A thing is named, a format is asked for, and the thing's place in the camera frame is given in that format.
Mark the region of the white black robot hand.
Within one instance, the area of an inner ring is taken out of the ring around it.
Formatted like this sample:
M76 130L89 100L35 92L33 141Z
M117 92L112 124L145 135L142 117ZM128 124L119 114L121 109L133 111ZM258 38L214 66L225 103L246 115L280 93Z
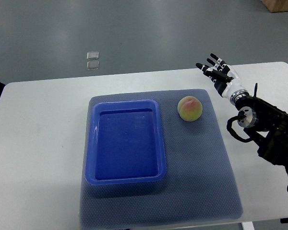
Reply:
M196 63L196 67L211 80L214 88L221 97L232 100L232 94L234 92L244 91L238 73L231 65L227 64L217 55L211 53L210 57L211 58L207 59L207 62L211 66Z

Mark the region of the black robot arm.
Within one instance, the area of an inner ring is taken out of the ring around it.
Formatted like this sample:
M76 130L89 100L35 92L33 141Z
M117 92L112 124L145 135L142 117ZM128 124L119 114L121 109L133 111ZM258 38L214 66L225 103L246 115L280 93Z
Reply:
M238 114L227 121L227 131L236 140L258 146L258 156L282 165L288 175L288 114L254 95L241 91L232 99Z

